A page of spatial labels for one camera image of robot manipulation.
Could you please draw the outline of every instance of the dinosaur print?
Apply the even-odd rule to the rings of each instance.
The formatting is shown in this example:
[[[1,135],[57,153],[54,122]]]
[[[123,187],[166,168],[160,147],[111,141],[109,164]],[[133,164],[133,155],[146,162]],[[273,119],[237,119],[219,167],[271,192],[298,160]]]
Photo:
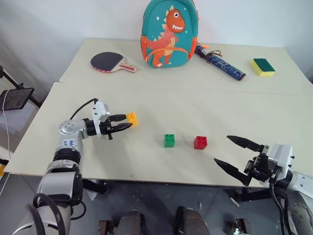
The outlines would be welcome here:
[[[160,33],[158,40],[155,38],[153,41],[147,39],[147,47],[155,50],[164,47],[175,47],[175,42],[178,42],[178,37],[175,33],[181,33],[185,29],[185,21],[181,16],[179,10],[170,7],[170,11],[166,11],[166,18],[164,19],[166,24],[162,24],[164,32]],[[156,68],[163,67],[163,63],[160,59],[165,56],[164,63],[171,64],[170,59],[172,57],[172,50],[161,50],[154,53],[152,64]]]

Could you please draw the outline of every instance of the teal backpack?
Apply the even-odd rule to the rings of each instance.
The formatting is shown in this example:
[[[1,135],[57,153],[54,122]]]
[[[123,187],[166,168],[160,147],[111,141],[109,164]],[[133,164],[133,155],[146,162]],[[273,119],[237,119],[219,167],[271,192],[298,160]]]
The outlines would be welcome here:
[[[143,15],[141,51],[153,68],[176,67],[192,57],[198,13],[192,0],[151,0]]]

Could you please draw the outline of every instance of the gray floor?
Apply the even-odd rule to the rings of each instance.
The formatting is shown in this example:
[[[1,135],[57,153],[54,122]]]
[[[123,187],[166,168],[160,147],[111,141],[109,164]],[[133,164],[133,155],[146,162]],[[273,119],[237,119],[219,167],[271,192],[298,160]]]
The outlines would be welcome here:
[[[39,177],[10,175],[0,197],[1,234],[12,234],[27,213],[25,204],[32,202],[39,181]],[[149,235],[172,235],[178,206],[200,212],[212,235],[230,235],[229,224],[235,218],[248,218],[253,235],[281,234],[278,209],[270,199],[244,202],[238,208],[222,188],[124,182],[112,184],[110,194],[98,195],[94,201],[84,191],[83,201],[87,213],[72,222],[71,235],[97,235],[99,220],[117,222],[132,209],[145,214]],[[76,206],[74,215],[79,215],[82,209],[82,206]]]

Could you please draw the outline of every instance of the black cable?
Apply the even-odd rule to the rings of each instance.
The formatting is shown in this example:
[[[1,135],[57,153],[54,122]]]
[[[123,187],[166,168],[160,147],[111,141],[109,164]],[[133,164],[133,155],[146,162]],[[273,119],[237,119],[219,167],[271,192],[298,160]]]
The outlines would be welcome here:
[[[29,212],[31,213],[31,216],[33,217],[35,228],[36,228],[36,234],[45,235],[45,227],[36,208],[32,204],[26,204],[26,209],[29,210]]]
[[[43,193],[37,193],[33,199],[33,204],[35,207],[39,206],[38,205],[39,198],[43,200],[51,208],[53,215],[55,217],[55,220],[57,221],[59,235],[66,235],[64,220],[63,220],[63,217],[61,215],[59,208],[57,207],[57,204],[55,204],[55,202],[49,196]]]
[[[287,227],[288,234],[292,235],[290,224],[289,224],[289,219],[288,219],[288,198],[285,198],[284,218],[285,218],[285,226]]]
[[[71,218],[71,220],[80,219],[80,218],[82,218],[82,217],[86,214],[86,210],[87,210],[87,208],[86,208],[85,203],[84,203],[83,201],[81,201],[80,203],[81,203],[81,204],[83,205],[83,207],[84,207],[84,211],[83,211],[83,213],[82,213],[80,216],[77,216],[77,217],[73,217],[73,218]]]
[[[274,184],[270,183],[269,184],[269,191],[270,191],[270,195],[272,197],[272,199],[274,200],[276,206],[279,209],[279,219],[280,219],[280,227],[282,230],[282,234],[285,235],[285,228],[284,228],[284,210],[282,208],[282,206],[280,205],[280,203],[278,202],[276,196],[275,196],[275,192],[274,192]]]
[[[70,120],[72,120],[73,117],[74,117],[82,108],[84,108],[86,105],[88,105],[88,104],[91,103],[91,102],[97,102],[97,101],[98,101],[97,98],[93,98],[93,99],[87,101],[85,104],[83,104],[82,106],[80,106],[80,107],[73,113],[73,115],[70,117]]]

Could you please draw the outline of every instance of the sponge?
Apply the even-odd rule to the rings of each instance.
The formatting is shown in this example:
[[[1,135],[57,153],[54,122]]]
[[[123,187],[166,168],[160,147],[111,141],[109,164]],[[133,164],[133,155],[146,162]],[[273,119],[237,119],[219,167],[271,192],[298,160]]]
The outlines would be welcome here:
[[[273,76],[276,73],[266,59],[253,59],[251,65],[259,76]]]

